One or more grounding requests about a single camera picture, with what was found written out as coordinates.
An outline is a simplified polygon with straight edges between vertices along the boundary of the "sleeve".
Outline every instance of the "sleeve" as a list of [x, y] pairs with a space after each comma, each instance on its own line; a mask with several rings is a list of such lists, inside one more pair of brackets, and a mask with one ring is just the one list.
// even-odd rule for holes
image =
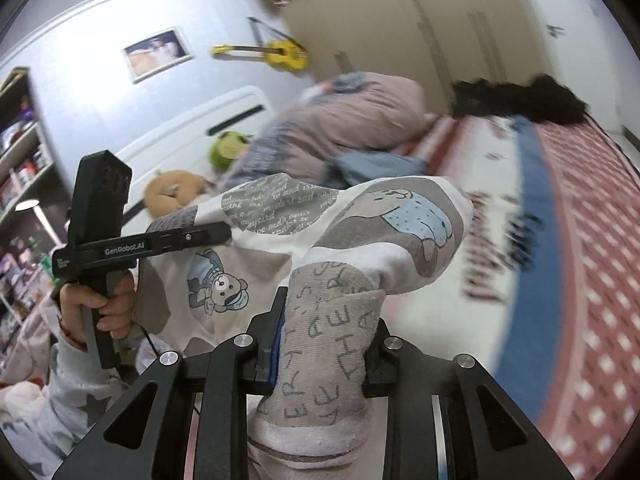
[[52, 477], [125, 389], [115, 370], [96, 369], [88, 354], [64, 338], [52, 348], [50, 377], [40, 414], [2, 425], [4, 436], [36, 480]]
[[374, 181], [293, 269], [276, 385], [248, 421], [263, 478], [349, 479], [371, 459], [380, 413], [362, 395], [363, 355], [382, 303], [433, 283], [472, 213], [444, 178]]

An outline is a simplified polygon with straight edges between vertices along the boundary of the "silver screw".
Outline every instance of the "silver screw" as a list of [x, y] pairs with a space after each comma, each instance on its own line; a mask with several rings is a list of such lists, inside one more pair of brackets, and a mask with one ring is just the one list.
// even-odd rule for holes
[[234, 338], [234, 345], [244, 348], [254, 342], [254, 338], [248, 334], [240, 334]]
[[476, 366], [476, 360], [468, 354], [462, 354], [458, 356], [458, 364], [463, 368], [473, 368]]
[[399, 350], [402, 348], [402, 339], [399, 337], [391, 336], [385, 339], [385, 346], [389, 350]]
[[174, 351], [165, 352], [160, 356], [160, 362], [164, 366], [169, 366], [174, 364], [178, 360], [178, 354]]

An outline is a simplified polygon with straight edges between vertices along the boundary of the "brown stuffed animal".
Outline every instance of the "brown stuffed animal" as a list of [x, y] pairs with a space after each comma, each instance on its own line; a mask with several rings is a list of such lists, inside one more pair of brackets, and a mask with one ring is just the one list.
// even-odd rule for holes
[[143, 202], [149, 214], [158, 218], [188, 206], [206, 190], [206, 181], [189, 171], [158, 173], [145, 188]]

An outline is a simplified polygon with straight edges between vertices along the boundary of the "triangular cutout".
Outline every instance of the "triangular cutout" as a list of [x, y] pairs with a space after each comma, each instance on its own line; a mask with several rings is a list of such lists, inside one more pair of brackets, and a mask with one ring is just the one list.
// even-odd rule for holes
[[478, 399], [489, 431], [491, 446], [496, 451], [527, 443], [527, 435], [486, 386], [478, 386]]
[[104, 432], [104, 439], [112, 444], [138, 449], [145, 435], [146, 422], [154, 405], [158, 385], [147, 384], [129, 406]]

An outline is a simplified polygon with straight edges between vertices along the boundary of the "framed photo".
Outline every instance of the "framed photo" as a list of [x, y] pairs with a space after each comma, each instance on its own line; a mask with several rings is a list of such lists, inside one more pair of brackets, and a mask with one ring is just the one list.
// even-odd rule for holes
[[163, 30], [125, 47], [124, 56], [134, 83], [193, 57], [177, 28]]

